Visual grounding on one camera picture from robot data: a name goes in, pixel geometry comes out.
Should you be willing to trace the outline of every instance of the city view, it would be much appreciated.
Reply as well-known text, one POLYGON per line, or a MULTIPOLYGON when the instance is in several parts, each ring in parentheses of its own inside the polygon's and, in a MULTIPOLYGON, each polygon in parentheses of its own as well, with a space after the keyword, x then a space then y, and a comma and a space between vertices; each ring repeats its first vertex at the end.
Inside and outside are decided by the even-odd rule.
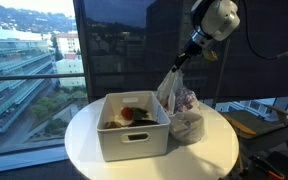
MULTIPOLYGON (((88 100, 103 98, 107 93, 156 90, 190 38, 190 8, 194 2, 132 1, 129 6, 133 10, 125 12, 130 9, 125 4, 85 1, 86 32, 82 39, 72 14, 0 4, 0 77, 10 77, 0 80, 0 153, 63 144, 67 125, 88 100)), ((72 2, 69 8, 74 11, 72 2)), ((223 44, 215 49, 222 52, 223 44)), ((229 57, 238 58, 236 52, 229 57)), ((245 78, 239 79, 240 88, 223 83, 216 110, 247 109, 265 117, 268 112, 261 108, 263 104, 273 104, 277 96, 288 96, 288 89, 276 88, 282 82, 270 82, 276 93, 262 93, 261 87, 253 86, 256 81, 268 83, 259 78, 266 75, 266 66, 243 76, 247 63, 237 71, 230 69, 234 63, 228 65, 231 71, 224 82, 239 82, 238 73, 254 81, 248 78, 247 84, 245 78)), ((194 57, 183 68, 184 84, 201 101, 212 99, 220 67, 220 61, 211 63, 194 57)))

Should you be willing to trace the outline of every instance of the white table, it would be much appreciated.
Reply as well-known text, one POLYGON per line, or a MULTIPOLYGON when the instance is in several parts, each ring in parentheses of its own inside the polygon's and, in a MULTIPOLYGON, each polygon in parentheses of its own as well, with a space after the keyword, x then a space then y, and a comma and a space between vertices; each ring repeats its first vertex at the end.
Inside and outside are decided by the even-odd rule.
POLYGON ((201 141, 181 145, 169 138, 164 156, 105 162, 96 131, 103 103, 100 99, 80 110, 65 134, 69 159, 91 180, 216 180, 226 176, 237 160, 239 146, 231 125, 200 103, 205 124, 201 141))

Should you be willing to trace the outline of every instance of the transparent plastic bag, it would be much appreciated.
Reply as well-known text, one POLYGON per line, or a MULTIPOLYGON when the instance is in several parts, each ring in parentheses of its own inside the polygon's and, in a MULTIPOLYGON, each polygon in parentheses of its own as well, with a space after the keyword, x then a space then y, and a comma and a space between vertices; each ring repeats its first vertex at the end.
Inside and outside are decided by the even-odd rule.
POLYGON ((173 137, 184 143, 196 143, 204 135, 204 119, 195 93, 192 91, 192 96, 183 85, 183 76, 181 70, 170 71, 158 87, 156 96, 171 120, 170 133, 173 137))

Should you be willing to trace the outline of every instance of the white storage box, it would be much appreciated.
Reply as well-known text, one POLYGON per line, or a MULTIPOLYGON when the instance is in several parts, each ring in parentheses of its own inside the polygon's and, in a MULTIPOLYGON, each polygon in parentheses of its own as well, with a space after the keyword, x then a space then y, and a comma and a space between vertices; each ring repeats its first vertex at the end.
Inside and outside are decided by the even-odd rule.
POLYGON ((107 94, 97 124, 104 160, 115 161, 165 154, 169 125, 170 120, 153 92, 107 94), (105 129, 106 122, 121 122, 121 110, 124 107, 145 109, 148 111, 148 118, 159 124, 105 129))

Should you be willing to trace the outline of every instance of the building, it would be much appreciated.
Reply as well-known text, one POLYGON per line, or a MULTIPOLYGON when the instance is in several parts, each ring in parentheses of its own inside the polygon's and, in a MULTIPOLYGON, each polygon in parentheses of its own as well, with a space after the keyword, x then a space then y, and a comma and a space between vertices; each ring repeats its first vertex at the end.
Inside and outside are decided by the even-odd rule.
MULTIPOLYGON (((147 8, 144 59, 149 66, 148 69, 165 72, 171 69, 176 56, 183 51, 193 30, 190 12, 195 2, 195 0, 157 0, 147 8)), ((204 69, 208 66, 209 63, 205 63, 200 57, 192 57, 190 63, 185 66, 185 72, 202 70, 198 74, 190 73, 189 76, 184 76, 185 85, 198 95, 204 95, 207 82, 211 85, 216 84, 211 82, 207 72, 205 73, 204 69)))
MULTIPOLYGON (((55 63, 58 74, 83 73, 83 62, 75 53, 64 54, 64 59, 55 63)), ((59 78, 60 86, 72 88, 85 86, 84 77, 59 78)))
MULTIPOLYGON (((0 76, 52 73, 52 56, 40 34, 0 29, 0 76)), ((50 83, 49 79, 0 81, 0 133, 50 83)))
POLYGON ((98 74, 95 77, 96 86, 92 87, 96 96, 103 97, 107 93, 112 92, 112 90, 128 87, 125 75, 118 74, 125 72, 125 58, 123 56, 91 56, 90 59, 95 67, 95 72, 91 73, 91 75, 98 74))
POLYGON ((91 51, 96 54, 96 53, 108 53, 110 51, 110 46, 109 44, 101 39, 96 39, 96 40, 90 40, 90 48, 91 51))
POLYGON ((80 51, 80 42, 76 32, 56 34, 58 50, 62 54, 70 51, 80 51))
POLYGON ((126 57, 130 59, 140 59, 143 57, 144 40, 140 37, 125 38, 126 57))

